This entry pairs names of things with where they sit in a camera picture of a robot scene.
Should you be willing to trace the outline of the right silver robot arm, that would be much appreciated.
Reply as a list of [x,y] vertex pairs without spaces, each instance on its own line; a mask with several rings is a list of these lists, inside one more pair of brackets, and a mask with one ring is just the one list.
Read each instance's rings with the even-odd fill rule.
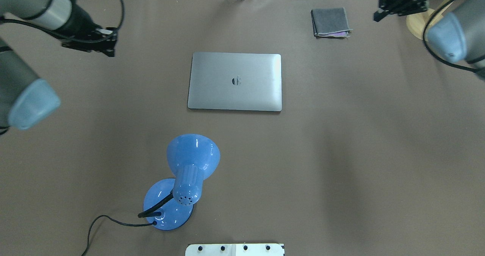
[[[374,21],[423,13],[429,0],[378,0]],[[449,0],[426,21],[422,42],[439,62],[484,79],[484,0]]]

